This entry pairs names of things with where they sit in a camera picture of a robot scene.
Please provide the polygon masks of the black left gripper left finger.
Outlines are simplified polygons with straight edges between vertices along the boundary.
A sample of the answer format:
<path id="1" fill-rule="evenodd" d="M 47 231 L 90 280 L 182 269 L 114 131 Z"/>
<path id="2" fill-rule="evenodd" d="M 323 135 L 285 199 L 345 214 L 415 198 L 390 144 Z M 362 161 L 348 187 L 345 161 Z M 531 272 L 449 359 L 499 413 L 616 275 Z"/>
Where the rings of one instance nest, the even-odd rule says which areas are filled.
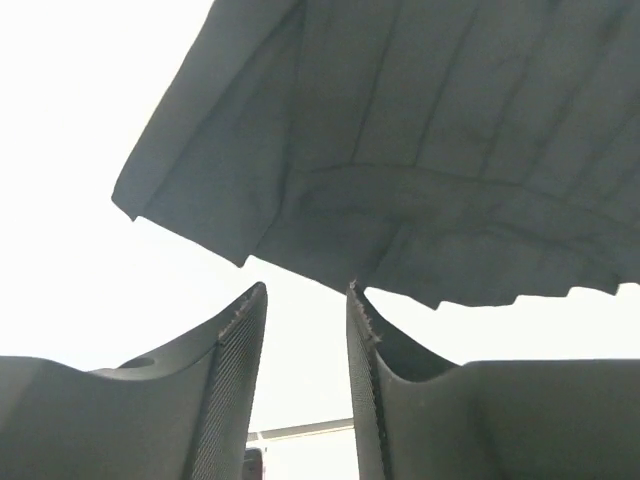
<path id="1" fill-rule="evenodd" d="M 268 295 L 256 283 L 213 318 L 119 367 L 1 360 L 5 479 L 238 479 Z"/>

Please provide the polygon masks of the black pleated skirt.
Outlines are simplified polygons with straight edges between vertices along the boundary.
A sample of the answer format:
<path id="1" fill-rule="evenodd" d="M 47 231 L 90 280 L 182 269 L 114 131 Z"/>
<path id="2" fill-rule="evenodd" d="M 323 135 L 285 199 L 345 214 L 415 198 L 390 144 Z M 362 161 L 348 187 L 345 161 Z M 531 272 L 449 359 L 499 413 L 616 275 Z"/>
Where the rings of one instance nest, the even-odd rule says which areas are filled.
<path id="1" fill-rule="evenodd" d="M 112 193 L 430 308 L 639 280 L 635 1 L 216 1 Z"/>

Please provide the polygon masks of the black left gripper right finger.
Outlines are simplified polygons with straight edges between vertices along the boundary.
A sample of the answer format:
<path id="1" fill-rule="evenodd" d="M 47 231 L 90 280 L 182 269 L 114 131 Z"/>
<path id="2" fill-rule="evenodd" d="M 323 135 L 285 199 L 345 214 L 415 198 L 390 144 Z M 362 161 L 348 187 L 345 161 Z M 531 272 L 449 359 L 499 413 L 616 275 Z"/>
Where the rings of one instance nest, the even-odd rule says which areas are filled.
<path id="1" fill-rule="evenodd" d="M 635 359 L 456 364 L 352 283 L 346 337 L 363 479 L 635 479 Z"/>

